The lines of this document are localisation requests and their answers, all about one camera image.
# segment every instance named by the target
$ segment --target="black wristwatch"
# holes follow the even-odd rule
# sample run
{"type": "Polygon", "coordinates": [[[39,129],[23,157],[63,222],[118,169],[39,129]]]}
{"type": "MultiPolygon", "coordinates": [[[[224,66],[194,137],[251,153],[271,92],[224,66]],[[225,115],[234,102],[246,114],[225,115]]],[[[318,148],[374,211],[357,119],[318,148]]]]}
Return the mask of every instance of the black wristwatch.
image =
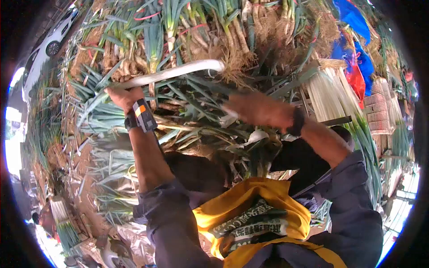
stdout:
{"type": "Polygon", "coordinates": [[[134,111],[130,111],[127,115],[125,115],[124,125],[127,131],[130,131],[132,128],[140,126],[136,119],[134,111]]]}
{"type": "Polygon", "coordinates": [[[304,112],[298,108],[295,107],[293,110],[293,125],[286,128],[286,131],[295,137],[301,136],[301,130],[305,123],[305,115],[304,112]]]}

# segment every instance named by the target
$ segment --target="white car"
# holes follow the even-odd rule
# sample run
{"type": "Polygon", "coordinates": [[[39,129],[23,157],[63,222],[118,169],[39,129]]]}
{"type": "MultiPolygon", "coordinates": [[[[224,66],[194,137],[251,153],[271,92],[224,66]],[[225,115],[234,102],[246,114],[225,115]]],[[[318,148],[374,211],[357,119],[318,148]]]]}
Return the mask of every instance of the white car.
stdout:
{"type": "Polygon", "coordinates": [[[70,30],[79,11],[75,6],[67,9],[64,16],[49,30],[42,44],[31,52],[25,64],[22,76],[22,99],[28,102],[31,97],[31,89],[39,80],[42,65],[55,56],[61,48],[61,41],[70,30]]]}

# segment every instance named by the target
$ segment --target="plastic crate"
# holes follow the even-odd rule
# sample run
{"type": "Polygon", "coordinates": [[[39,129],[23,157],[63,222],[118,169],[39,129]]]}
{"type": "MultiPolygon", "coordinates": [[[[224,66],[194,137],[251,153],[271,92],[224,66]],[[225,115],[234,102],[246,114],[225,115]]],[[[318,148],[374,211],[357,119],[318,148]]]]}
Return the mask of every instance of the plastic crate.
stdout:
{"type": "Polygon", "coordinates": [[[363,99],[365,107],[371,107],[367,114],[371,134],[392,134],[390,122],[390,86],[384,78],[378,78],[372,84],[371,96],[363,99]]]}
{"type": "Polygon", "coordinates": [[[367,114],[368,116],[368,122],[384,122],[389,120],[389,117],[386,113],[386,111],[379,111],[375,113],[367,114]]]}
{"type": "Polygon", "coordinates": [[[372,93],[371,96],[363,98],[363,101],[365,103],[365,106],[380,104],[380,103],[386,104],[386,98],[379,93],[372,93]]]}
{"type": "Polygon", "coordinates": [[[386,111],[386,104],[383,102],[365,105],[365,107],[371,107],[372,112],[374,112],[374,113],[379,112],[379,111],[386,111]]]}

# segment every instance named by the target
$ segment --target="man's right hand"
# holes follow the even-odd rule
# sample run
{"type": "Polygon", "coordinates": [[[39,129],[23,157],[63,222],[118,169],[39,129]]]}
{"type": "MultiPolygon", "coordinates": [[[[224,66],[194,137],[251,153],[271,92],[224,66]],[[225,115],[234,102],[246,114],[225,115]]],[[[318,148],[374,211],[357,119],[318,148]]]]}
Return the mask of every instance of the man's right hand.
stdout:
{"type": "Polygon", "coordinates": [[[233,94],[223,109],[246,123],[255,126],[272,126],[286,132],[293,125],[294,106],[275,100],[260,92],[233,94]]]}

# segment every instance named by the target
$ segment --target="navy blue shirt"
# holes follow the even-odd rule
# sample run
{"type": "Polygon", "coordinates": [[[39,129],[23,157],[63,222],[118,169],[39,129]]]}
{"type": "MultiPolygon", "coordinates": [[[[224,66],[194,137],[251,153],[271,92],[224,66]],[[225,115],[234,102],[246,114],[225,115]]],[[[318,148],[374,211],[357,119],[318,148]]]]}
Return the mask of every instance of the navy blue shirt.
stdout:
{"type": "MultiPolygon", "coordinates": [[[[332,231],[313,235],[308,242],[332,250],[347,267],[375,267],[381,255],[382,221],[379,213],[372,209],[367,180],[362,152],[355,151],[312,189],[332,201],[329,210],[332,231]]],[[[140,194],[139,199],[135,218],[142,216],[136,221],[143,220],[147,224],[158,267],[223,267],[222,260],[210,258],[201,249],[188,192],[177,180],[140,194]]],[[[270,244],[259,250],[244,267],[259,268],[272,253],[294,268],[333,267],[315,252],[293,243],[270,244]]]]}

